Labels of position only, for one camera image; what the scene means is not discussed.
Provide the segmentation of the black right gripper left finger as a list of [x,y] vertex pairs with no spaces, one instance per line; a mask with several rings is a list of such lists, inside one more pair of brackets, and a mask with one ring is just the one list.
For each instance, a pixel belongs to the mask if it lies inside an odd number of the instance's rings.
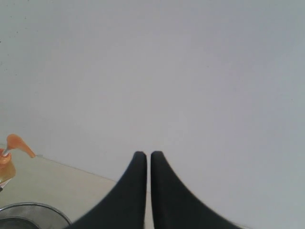
[[135,152],[111,191],[72,229],[143,229],[147,193],[147,156]]

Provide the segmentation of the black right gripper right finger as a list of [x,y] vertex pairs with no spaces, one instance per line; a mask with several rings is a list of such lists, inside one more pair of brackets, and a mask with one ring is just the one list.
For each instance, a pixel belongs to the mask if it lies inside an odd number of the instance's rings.
[[238,229],[202,203],[178,178],[163,152],[151,154],[152,216],[156,229]]

